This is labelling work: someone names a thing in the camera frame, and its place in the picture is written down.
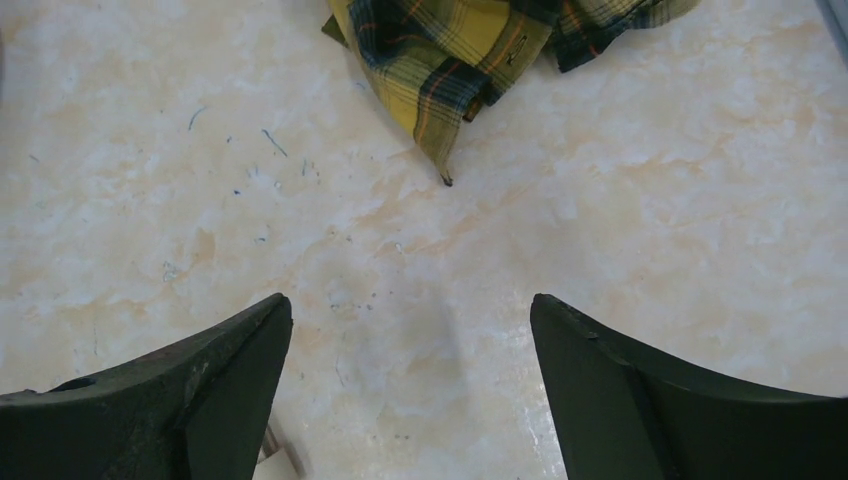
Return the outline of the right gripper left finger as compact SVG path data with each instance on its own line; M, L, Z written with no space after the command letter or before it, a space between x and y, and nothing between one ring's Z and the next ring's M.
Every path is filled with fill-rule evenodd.
M5 479L249 479L293 330L273 294L118 366L1 398Z

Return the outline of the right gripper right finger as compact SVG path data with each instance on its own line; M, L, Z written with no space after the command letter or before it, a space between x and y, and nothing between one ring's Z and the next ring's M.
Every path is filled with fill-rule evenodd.
M530 324L571 479L843 479L847 401L756 384L549 294Z

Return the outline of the yellow plaid cloth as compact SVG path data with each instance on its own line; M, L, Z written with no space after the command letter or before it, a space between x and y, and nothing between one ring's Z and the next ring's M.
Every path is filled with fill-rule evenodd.
M624 32L652 29L689 0L332 1L322 31L350 50L390 117L452 185L462 123L494 105L543 53L565 73Z

